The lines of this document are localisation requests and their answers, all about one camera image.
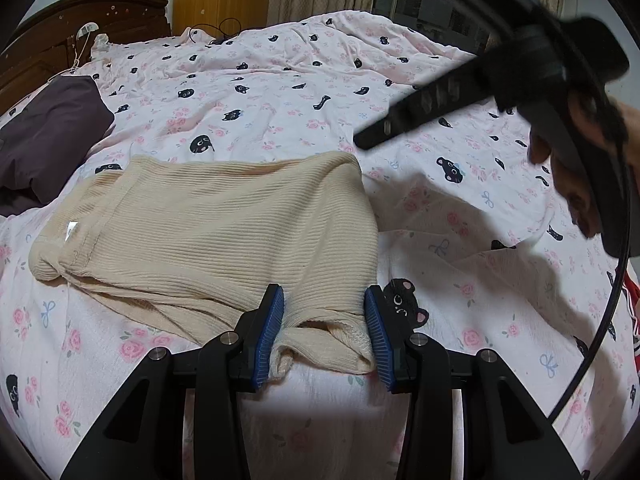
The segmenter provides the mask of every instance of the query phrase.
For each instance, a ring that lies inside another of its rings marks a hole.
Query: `black cable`
[[[605,308],[596,334],[593,337],[593,341],[589,345],[589,348],[584,356],[584,359],[580,363],[576,373],[569,382],[569,385],[564,390],[564,393],[558,400],[558,403],[554,406],[549,413],[548,420],[553,423],[558,415],[562,412],[562,409],[567,405],[576,388],[582,382],[587,370],[593,363],[596,357],[602,341],[607,334],[613,315],[616,312],[618,306],[618,300],[620,299],[620,293],[622,292],[622,284],[625,278],[626,266],[629,261],[629,236],[631,231],[631,197],[630,197],[630,177],[629,169],[625,161],[624,145],[628,140],[628,133],[626,130],[625,122],[623,121],[618,109],[610,102],[607,96],[604,85],[600,83],[597,74],[594,72],[591,65],[588,63],[584,54],[580,51],[574,40],[567,35],[562,29],[562,25],[556,20],[545,8],[542,6],[536,7],[532,10],[532,14],[536,18],[536,21],[542,25],[546,33],[558,40],[560,45],[564,46],[568,50],[566,54],[573,57],[575,61],[580,65],[580,69],[583,70],[586,76],[586,87],[591,96],[594,97],[596,103],[596,117],[602,128],[605,140],[613,140],[616,147],[616,156],[620,169],[620,180],[622,184],[622,199],[625,204],[625,226],[622,235],[622,243],[620,246],[620,256],[618,257],[618,266],[616,268],[616,278],[611,288],[609,300],[607,301],[607,307]]]
[[[548,420],[553,423],[558,415],[562,412],[562,409],[567,405],[569,400],[576,388],[580,385],[582,378],[587,373],[587,370],[590,368],[593,360],[596,357],[600,346],[602,345],[602,341],[607,335],[607,330],[609,329],[609,325],[611,324],[611,320],[613,319],[613,315],[616,312],[616,307],[618,306],[618,300],[620,298],[620,292],[622,292],[622,285],[625,278],[626,265],[629,260],[629,231],[631,228],[631,200],[630,200],[630,179],[629,179],[629,170],[626,166],[625,156],[623,152],[623,146],[621,142],[616,143],[616,152],[618,158],[618,164],[620,165],[620,176],[622,178],[622,195],[626,205],[625,211],[625,230],[622,237],[622,253],[618,259],[618,266],[616,267],[616,279],[613,282],[613,286],[611,289],[611,294],[609,295],[609,301],[607,301],[607,307],[602,316],[602,320],[600,321],[600,325],[596,330],[596,335],[593,337],[593,341],[589,345],[589,349],[584,356],[584,359],[580,363],[577,372],[574,375],[574,378],[571,379],[569,385],[564,390],[562,397],[558,400],[558,403],[549,413]]]
[[[224,39],[226,39],[226,38],[225,38],[225,33],[224,33],[224,32],[222,32],[222,30],[220,30],[219,28],[217,28],[215,25],[211,25],[210,23],[196,23],[195,25],[193,25],[193,27],[189,27],[189,39],[191,40],[191,42],[192,42],[192,43],[195,43],[195,41],[193,41],[193,38],[191,37],[191,33],[193,32],[193,29],[194,29],[194,28],[199,27],[199,26],[201,26],[201,25],[207,25],[207,27],[211,27],[211,28],[215,28],[216,30],[219,30],[219,31],[220,31],[220,34],[222,34],[222,37],[223,37]]]
[[[239,30],[238,32],[236,32],[235,34],[229,34],[228,36],[231,38],[232,36],[237,36],[238,34],[240,34],[242,32],[242,23],[240,23],[240,20],[238,20],[237,18],[225,18],[224,20],[222,20],[219,24],[218,27],[220,27],[218,30],[222,29],[222,24],[225,23],[227,20],[236,20],[236,22],[238,22],[238,27]]]

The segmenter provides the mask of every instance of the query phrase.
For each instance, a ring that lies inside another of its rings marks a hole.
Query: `wooden headboard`
[[[95,22],[80,59],[87,62],[97,34],[111,43],[134,43],[171,35],[164,15],[167,0],[60,0],[22,22],[0,54],[0,114],[74,62],[86,36],[78,29]]]

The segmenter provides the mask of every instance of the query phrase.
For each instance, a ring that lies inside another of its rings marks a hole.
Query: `clothing tag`
[[[65,242],[69,239],[69,237],[71,236],[71,233],[74,231],[77,225],[78,225],[78,222],[69,222],[69,224],[66,226]]]

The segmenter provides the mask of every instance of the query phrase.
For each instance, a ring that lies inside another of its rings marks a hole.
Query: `beige ribbed garment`
[[[70,221],[78,222],[65,242]],[[38,280],[63,276],[137,322],[204,344],[283,286],[271,377],[298,354],[373,369],[362,303],[376,281],[377,227],[353,155],[273,164],[134,157],[62,201],[31,248]]]

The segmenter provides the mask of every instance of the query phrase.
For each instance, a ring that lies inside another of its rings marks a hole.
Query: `wrinkled duvet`
[[[580,342],[593,338],[616,262],[572,225],[548,166],[526,162],[528,124],[485,102],[372,152],[351,143],[354,130],[412,84],[470,54],[353,11],[248,30],[221,45],[211,39],[198,30],[94,45],[77,74],[94,78],[115,122],[62,196],[137,154],[269,162],[354,153],[380,232],[378,282],[411,280],[430,313],[420,330],[458,351],[494,348],[548,413],[578,367]],[[9,120],[5,114],[0,125]],[[34,280],[28,253],[59,203],[0,226],[0,408],[53,479],[150,348],[194,348],[66,283]],[[622,298],[594,366],[556,422],[581,470],[597,471],[620,443],[638,413],[637,389]],[[297,360],[283,381],[241,400],[252,478],[392,479],[407,406],[375,373],[342,375]],[[192,478],[189,417],[184,436]]]

